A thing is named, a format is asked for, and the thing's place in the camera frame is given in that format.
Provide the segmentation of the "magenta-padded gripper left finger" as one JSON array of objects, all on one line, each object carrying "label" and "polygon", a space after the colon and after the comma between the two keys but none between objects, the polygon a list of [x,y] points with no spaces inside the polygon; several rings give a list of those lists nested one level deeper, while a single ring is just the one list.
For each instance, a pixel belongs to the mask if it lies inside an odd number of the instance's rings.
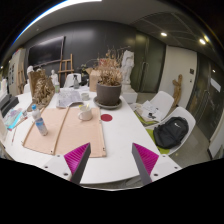
[{"label": "magenta-padded gripper left finger", "polygon": [[43,165],[43,169],[79,185],[90,153],[91,144],[84,144],[65,155],[58,154],[53,156]]}]

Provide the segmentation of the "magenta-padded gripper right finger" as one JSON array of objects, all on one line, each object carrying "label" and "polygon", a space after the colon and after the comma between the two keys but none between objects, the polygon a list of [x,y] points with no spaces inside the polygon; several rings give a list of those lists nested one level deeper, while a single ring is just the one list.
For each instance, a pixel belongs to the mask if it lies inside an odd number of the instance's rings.
[{"label": "magenta-padded gripper right finger", "polygon": [[181,170],[181,167],[168,155],[158,155],[137,143],[132,144],[132,155],[143,185]]}]

